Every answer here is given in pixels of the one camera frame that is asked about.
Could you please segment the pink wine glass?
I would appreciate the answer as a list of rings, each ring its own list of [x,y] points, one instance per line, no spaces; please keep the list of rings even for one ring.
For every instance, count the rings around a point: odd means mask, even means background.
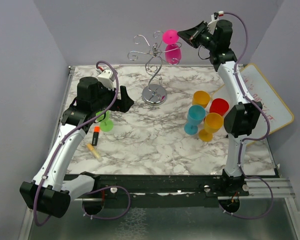
[[[181,47],[178,45],[179,36],[176,30],[169,29],[162,35],[162,40],[166,44],[165,60],[171,65],[177,65],[181,58]]]

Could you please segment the green wine glass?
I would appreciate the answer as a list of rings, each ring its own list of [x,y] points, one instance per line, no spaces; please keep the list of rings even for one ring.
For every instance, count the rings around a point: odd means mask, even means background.
[[[108,110],[105,114],[100,115],[100,117],[95,120],[96,123],[99,123],[99,128],[102,132],[110,132],[114,127],[114,123],[110,119],[110,115],[111,113]]]

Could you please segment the yellow wine glass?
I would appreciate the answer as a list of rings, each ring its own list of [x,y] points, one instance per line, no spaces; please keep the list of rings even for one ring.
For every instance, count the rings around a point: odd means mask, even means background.
[[[210,103],[210,100],[211,97],[206,91],[199,90],[193,94],[192,105],[200,105],[203,108],[206,108]]]

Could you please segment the blue wine glass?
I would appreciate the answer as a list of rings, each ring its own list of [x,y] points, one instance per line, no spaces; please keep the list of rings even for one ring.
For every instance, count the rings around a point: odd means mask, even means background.
[[[187,122],[184,131],[188,135],[195,135],[198,132],[198,125],[206,117],[206,110],[201,105],[192,105],[187,113]]]

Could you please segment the red wine glass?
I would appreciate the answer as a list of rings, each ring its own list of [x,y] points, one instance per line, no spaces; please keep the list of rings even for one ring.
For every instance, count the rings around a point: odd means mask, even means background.
[[[228,112],[230,106],[229,103],[223,98],[215,98],[209,108],[210,113],[217,113],[222,117]]]

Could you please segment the orange wine glass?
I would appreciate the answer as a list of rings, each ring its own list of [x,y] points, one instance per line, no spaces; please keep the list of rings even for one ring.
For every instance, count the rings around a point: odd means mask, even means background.
[[[224,118],[215,112],[209,113],[203,123],[203,129],[199,131],[198,137],[203,142],[210,142],[213,134],[218,132],[224,125]]]

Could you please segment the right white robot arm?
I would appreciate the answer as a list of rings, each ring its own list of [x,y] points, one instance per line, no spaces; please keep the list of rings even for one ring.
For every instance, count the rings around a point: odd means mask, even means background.
[[[204,47],[209,51],[209,60],[221,77],[233,105],[224,118],[229,147],[219,184],[220,191],[230,196],[244,184],[245,177],[242,170],[246,141],[257,125],[262,104],[254,101],[238,71],[237,57],[230,48],[233,34],[233,25],[230,21],[217,20],[214,30],[203,21],[177,34],[193,48]]]

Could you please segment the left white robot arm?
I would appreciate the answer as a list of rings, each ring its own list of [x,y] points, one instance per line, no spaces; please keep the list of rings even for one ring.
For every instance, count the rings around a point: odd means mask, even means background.
[[[96,197],[101,186],[93,174],[85,172],[65,184],[66,171],[96,117],[103,117],[107,111],[126,113],[133,104],[124,85],[119,90],[108,89],[96,77],[82,77],[76,97],[62,114],[57,138],[46,161],[31,182],[24,181],[19,188],[27,207],[61,218],[72,200],[83,194]]]

